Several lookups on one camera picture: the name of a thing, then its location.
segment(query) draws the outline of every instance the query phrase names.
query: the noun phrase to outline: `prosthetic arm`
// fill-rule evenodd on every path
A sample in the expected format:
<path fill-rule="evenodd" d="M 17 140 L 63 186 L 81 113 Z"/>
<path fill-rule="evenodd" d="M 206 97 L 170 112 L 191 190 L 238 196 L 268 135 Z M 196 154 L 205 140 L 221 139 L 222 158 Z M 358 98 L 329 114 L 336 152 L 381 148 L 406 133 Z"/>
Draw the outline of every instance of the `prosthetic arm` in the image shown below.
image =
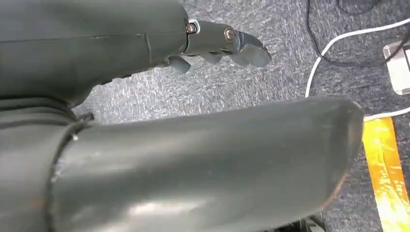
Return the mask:
<path fill-rule="evenodd" d="M 257 232 L 322 209 L 360 145 L 360 108 L 274 102 L 125 125 L 79 121 L 96 86 L 183 56 L 262 67 L 255 37 L 171 1 L 0 2 L 0 231 Z"/>

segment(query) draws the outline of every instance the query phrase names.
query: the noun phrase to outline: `electrical wire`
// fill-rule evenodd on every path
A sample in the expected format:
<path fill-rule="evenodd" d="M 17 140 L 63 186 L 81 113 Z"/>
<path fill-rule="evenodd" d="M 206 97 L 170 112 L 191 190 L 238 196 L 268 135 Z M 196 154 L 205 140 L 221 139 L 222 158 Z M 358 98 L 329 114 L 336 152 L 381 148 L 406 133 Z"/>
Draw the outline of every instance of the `electrical wire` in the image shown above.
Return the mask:
<path fill-rule="evenodd" d="M 389 62 L 403 47 L 403 45 L 410 39 L 410 28 L 407 30 L 406 34 L 403 37 L 403 40 L 401 41 L 401 43 L 398 45 L 397 49 L 392 52 L 390 54 L 389 57 L 387 57 L 386 59 L 379 61 L 379 62 L 374 62 L 374 63 L 352 63 L 352 62 L 338 62 L 338 61 L 334 61 L 334 60 L 330 60 L 327 57 L 324 56 L 324 54 L 322 54 L 319 50 L 319 46 L 318 43 L 316 41 L 316 38 L 312 32 L 312 30 L 310 29 L 310 22 L 309 22 L 309 14 L 310 14 L 310 0 L 307 0 L 307 6 L 306 6 L 306 18 L 305 18 L 305 23 L 306 23 L 306 29 L 307 32 L 310 36 L 310 39 L 312 40 L 313 43 L 313 48 L 316 52 L 316 54 L 323 60 L 325 60 L 326 62 L 328 62 L 329 64 L 332 65 L 337 65 L 337 66 L 341 66 L 341 67 L 378 67 L 381 65 L 384 65 L 385 63 Z"/>
<path fill-rule="evenodd" d="M 382 30 L 388 30 L 388 29 L 393 29 L 396 27 L 400 27 L 402 25 L 405 25 L 407 23 L 410 23 L 410 18 L 402 20 L 400 22 L 396 22 L 393 24 L 389 24 L 386 26 L 382 26 L 382 27 L 377 27 L 377 28 L 369 28 L 369 29 L 363 29 L 363 30 L 357 30 L 357 31 L 352 31 L 352 32 L 348 32 L 348 33 L 344 33 L 341 35 L 338 35 L 337 37 L 335 37 L 334 39 L 332 39 L 327 46 L 324 48 L 324 50 L 322 51 L 322 55 L 325 55 L 330 47 L 335 44 L 337 41 L 342 40 L 344 38 L 347 37 L 351 37 L 351 36 L 355 36 L 355 35 L 360 35 L 360 34 L 366 34 L 366 33 L 372 33 L 372 32 L 376 32 L 376 31 L 382 31 Z M 309 97 L 309 93 L 310 93 L 310 88 L 312 85 L 312 81 L 313 81 L 313 77 L 315 75 L 315 72 L 319 66 L 320 61 L 322 60 L 322 58 L 318 57 L 316 59 L 316 62 L 313 64 L 312 70 L 310 71 L 310 75 L 309 75 L 309 79 L 307 81 L 307 85 L 306 85 L 306 92 L 305 92 L 305 97 Z M 393 117 L 393 116 L 398 116 L 398 115 L 403 115 L 406 113 L 410 112 L 410 107 L 402 109 L 402 110 L 397 110 L 397 111 L 393 111 L 393 112 L 387 112 L 387 113 L 381 113 L 381 114 L 376 114 L 376 115 L 372 115 L 372 116 L 366 116 L 364 118 L 364 121 L 371 121 L 374 119 L 379 119 L 379 118 L 383 118 L 383 117 Z"/>
<path fill-rule="evenodd" d="M 410 18 L 405 19 L 405 20 L 400 21 L 400 22 L 396 22 L 396 23 L 393 23 L 393 24 L 389 24 L 389 25 L 386 25 L 386 26 L 382 26 L 382 27 L 368 28 L 368 29 L 363 29 L 363 30 L 357 30 L 357 31 L 352 31 L 352 32 L 348 32 L 348 33 L 344 33 L 344 34 L 338 35 L 337 37 L 335 37 L 334 39 L 332 39 L 332 40 L 326 45 L 326 47 L 324 48 L 324 50 L 322 51 L 321 54 L 322 54 L 322 55 L 325 55 L 325 54 L 329 51 L 330 47 L 331 47 L 333 44 L 335 44 L 337 41 L 342 40 L 342 39 L 344 39 L 344 38 L 351 37 L 351 36 L 355 36 L 355 35 L 361 35 L 361 34 L 372 33 L 372 32 L 376 32 L 376 31 L 382 31 L 382 30 L 393 29 L 393 28 L 397 28 L 397 27 L 400 27 L 400 26 L 402 26 L 402 25 L 405 25 L 405 24 L 407 24 L 407 23 L 410 23 Z M 315 75 L 315 72 L 316 72 L 316 70 L 317 70 L 317 68 L 318 68 L 318 65 L 319 65 L 319 63 L 320 63 L 321 60 L 322 60 L 322 58 L 318 57 L 318 58 L 316 59 L 316 62 L 314 63 L 314 65 L 313 65 L 313 67 L 312 67 L 312 70 L 310 71 L 309 79 L 308 79 L 308 81 L 307 81 L 307 86 L 306 86 L 306 92 L 305 92 L 305 97 L 306 97 L 306 98 L 309 97 L 310 88 L 311 88 L 311 85 L 312 85 L 312 80 L 313 80 L 313 77 L 314 77 L 314 75 Z"/>
<path fill-rule="evenodd" d="M 381 0 L 374 0 L 371 4 L 371 6 L 363 11 L 357 12 L 357 13 L 352 13 L 352 12 L 348 12 L 347 10 L 343 9 L 340 5 L 340 0 L 336 0 L 336 7 L 343 13 L 345 13 L 346 15 L 349 16 L 359 16 L 359 15 L 363 15 L 367 12 L 370 12 L 371 10 L 373 10 L 379 3 L 381 2 Z"/>

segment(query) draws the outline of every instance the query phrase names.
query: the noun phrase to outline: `gray carpet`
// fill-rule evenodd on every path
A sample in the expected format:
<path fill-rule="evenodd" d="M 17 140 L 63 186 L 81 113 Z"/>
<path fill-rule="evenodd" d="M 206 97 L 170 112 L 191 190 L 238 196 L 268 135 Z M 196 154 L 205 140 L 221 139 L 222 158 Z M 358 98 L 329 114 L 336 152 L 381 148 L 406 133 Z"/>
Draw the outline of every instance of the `gray carpet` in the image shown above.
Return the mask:
<path fill-rule="evenodd" d="M 243 108 L 269 101 L 302 98 L 316 58 L 304 18 L 306 1 L 185 0 L 191 18 L 222 22 L 257 35 L 272 53 L 263 69 L 241 68 L 224 58 L 214 66 L 190 58 L 192 69 L 179 75 L 155 69 L 96 87 L 76 113 L 93 112 L 98 122 L 120 123 L 151 118 L 196 115 Z M 390 24 L 410 16 L 409 0 L 383 1 L 372 12 L 349 17 L 334 1 L 313 1 L 311 26 L 320 48 L 347 31 Z M 329 56 L 340 60 L 380 60 L 382 48 L 399 40 L 404 27 L 338 42 Z M 410 105 L 393 93 L 388 71 L 381 68 L 341 68 L 322 63 L 313 82 L 313 95 L 339 95 L 359 102 L 366 113 Z M 407 186 L 410 186 L 409 116 L 395 118 L 398 146 Z M 364 152 L 334 202 L 320 213 L 329 232 L 381 232 Z"/>

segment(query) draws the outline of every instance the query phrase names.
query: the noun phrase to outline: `metal bolt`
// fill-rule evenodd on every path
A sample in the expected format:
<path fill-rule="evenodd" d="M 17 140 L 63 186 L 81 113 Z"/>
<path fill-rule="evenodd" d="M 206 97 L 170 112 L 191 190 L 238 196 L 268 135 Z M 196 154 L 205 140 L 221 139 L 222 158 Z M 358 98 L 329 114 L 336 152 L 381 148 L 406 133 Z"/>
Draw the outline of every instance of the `metal bolt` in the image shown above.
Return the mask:
<path fill-rule="evenodd" d="M 193 23 L 187 24 L 186 29 L 187 29 L 187 33 L 189 33 L 189 34 L 196 33 L 196 26 Z"/>
<path fill-rule="evenodd" d="M 225 28 L 225 31 L 223 32 L 223 34 L 225 35 L 225 40 L 227 42 L 232 42 L 235 39 L 235 31 L 232 28 Z"/>

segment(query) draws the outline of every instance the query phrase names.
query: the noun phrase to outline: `yellow paper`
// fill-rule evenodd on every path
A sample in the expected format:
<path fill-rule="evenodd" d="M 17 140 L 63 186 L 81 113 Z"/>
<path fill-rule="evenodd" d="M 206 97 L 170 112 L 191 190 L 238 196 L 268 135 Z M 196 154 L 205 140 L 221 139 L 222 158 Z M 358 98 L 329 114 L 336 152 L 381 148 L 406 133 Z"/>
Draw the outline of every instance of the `yellow paper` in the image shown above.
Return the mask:
<path fill-rule="evenodd" d="M 410 203 L 392 118 L 365 123 L 363 144 L 384 232 L 410 232 Z"/>

